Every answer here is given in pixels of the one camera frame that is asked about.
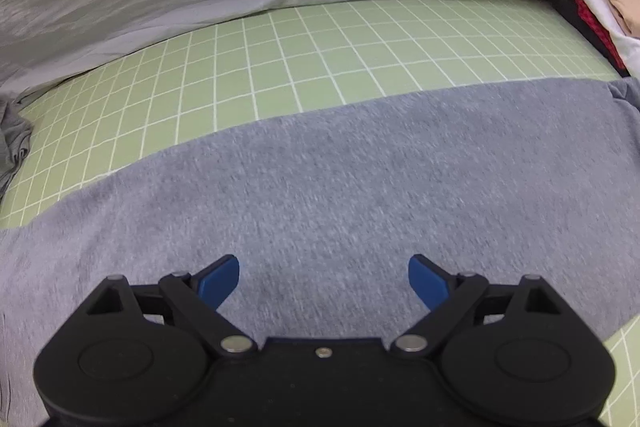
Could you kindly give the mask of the white folded garment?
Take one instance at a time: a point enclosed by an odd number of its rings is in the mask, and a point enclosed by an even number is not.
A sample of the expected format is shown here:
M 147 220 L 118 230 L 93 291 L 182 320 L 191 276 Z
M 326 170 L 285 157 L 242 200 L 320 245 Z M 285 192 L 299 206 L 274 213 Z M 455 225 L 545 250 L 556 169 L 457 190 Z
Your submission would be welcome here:
M 639 77 L 639 37 L 629 37 L 620 27 L 608 0 L 584 0 L 597 20 L 610 34 L 629 75 Z

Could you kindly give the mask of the red black folded garment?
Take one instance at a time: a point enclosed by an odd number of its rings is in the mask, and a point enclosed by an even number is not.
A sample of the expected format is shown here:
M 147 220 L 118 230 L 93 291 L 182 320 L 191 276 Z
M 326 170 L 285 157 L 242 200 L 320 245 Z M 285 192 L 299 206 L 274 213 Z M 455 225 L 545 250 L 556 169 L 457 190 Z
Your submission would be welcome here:
M 558 12 L 567 23 L 571 24 L 618 72 L 620 77 L 628 77 L 629 72 L 614 42 L 591 12 L 584 0 L 548 0 L 552 8 Z

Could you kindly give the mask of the grey sweatshirt garment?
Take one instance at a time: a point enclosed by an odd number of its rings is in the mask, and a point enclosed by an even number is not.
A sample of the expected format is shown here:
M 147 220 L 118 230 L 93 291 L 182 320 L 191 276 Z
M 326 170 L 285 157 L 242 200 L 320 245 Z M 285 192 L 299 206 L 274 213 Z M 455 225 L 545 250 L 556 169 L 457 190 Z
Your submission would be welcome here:
M 1 417 L 35 426 L 40 349 L 102 281 L 225 254 L 256 339 L 418 321 L 407 263 L 539 274 L 608 338 L 639 312 L 639 85 L 543 79 L 409 93 L 230 128 L 68 193 L 1 234 Z

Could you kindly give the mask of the green grid bed sheet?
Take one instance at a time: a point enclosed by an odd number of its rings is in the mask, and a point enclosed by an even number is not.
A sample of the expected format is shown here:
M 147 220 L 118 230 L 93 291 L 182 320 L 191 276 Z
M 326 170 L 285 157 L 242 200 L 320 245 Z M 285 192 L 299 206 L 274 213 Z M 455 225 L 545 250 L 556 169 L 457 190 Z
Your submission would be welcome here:
M 241 124 L 437 90 L 614 69 L 533 0 L 363 0 L 187 32 L 67 80 L 21 114 L 30 153 L 1 204 L 13 229 L 104 176 Z

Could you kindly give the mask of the dark grey crumpled garment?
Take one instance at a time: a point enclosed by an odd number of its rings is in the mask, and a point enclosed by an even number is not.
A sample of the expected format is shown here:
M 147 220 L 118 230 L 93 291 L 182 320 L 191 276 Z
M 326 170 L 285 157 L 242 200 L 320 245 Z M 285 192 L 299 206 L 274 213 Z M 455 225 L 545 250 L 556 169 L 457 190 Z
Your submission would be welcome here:
M 0 198 L 3 198 L 29 154 L 32 123 L 20 115 L 15 103 L 4 94 L 1 95 L 0 117 Z

